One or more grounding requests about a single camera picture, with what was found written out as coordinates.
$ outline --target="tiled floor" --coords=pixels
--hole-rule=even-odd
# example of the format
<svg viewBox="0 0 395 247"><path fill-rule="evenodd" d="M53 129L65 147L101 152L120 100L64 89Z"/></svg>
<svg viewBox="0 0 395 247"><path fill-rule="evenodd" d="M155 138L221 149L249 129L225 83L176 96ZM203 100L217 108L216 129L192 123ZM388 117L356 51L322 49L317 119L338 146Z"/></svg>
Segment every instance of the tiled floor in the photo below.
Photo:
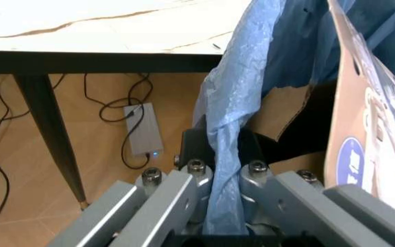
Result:
<svg viewBox="0 0 395 247"><path fill-rule="evenodd" d="M182 131L190 128L195 100L205 74L153 74L152 102L164 152L149 166L164 172L173 168ZM53 83L59 75L51 75ZM83 97L82 75L67 75L56 97L73 145L90 202L116 180L133 183L141 171L126 168L120 159L125 123L108 124L98 118L97 104ZM139 79L135 74L89 75L88 90L102 101L125 97ZM17 115L26 109L11 76L0 76L3 97ZM3 115L0 103L0 117ZM108 113L122 116L122 111ZM44 246L80 213L79 204L60 175L31 115L4 123L0 131L0 165L7 173L10 196L0 216L0 246ZM0 203L5 182L0 174Z"/></svg>

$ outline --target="cardboard box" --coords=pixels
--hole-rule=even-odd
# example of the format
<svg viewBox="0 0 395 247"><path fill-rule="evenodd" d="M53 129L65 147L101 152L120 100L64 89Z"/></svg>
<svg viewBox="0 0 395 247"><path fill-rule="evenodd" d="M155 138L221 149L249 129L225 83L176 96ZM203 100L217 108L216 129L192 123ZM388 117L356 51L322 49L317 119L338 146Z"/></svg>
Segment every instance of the cardboard box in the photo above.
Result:
<svg viewBox="0 0 395 247"><path fill-rule="evenodd" d="M264 99L249 126L277 140L279 149L295 149L286 154L290 159L270 164L274 173L309 169L321 177L324 167L326 188L356 184L395 208L395 76L367 49L338 2L328 2L341 50L336 91L327 88L333 83L272 91L274 100ZM324 163L321 150L327 150Z"/></svg>

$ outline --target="plastic bag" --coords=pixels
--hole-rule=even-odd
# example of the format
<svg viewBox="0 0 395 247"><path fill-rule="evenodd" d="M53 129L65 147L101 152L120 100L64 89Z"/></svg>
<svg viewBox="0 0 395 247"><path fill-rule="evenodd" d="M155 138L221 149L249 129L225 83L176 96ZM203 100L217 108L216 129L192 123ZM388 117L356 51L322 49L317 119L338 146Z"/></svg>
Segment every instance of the plastic bag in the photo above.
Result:
<svg viewBox="0 0 395 247"><path fill-rule="evenodd" d="M193 121L196 124L206 114L208 141L216 153L204 234L248 233L239 193L237 136L240 127L260 108L267 49L284 2L253 0L222 61L202 84Z"/></svg>

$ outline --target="table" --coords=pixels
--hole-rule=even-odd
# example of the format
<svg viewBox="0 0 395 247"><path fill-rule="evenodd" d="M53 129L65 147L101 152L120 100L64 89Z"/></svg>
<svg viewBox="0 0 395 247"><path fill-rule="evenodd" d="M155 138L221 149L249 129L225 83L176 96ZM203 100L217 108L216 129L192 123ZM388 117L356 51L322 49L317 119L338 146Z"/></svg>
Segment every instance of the table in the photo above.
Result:
<svg viewBox="0 0 395 247"><path fill-rule="evenodd" d="M13 74L51 156L87 207L48 74L208 72L250 0L0 0L0 74Z"/></svg>

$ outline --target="white tabletop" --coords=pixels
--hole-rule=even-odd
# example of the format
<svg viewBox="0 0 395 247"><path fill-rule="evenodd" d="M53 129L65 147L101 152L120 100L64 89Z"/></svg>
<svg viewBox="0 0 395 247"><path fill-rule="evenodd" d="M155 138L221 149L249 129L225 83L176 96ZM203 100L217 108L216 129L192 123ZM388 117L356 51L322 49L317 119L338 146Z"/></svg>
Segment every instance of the white tabletop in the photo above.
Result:
<svg viewBox="0 0 395 247"><path fill-rule="evenodd" d="M0 0L0 51L222 54L250 0Z"/></svg>

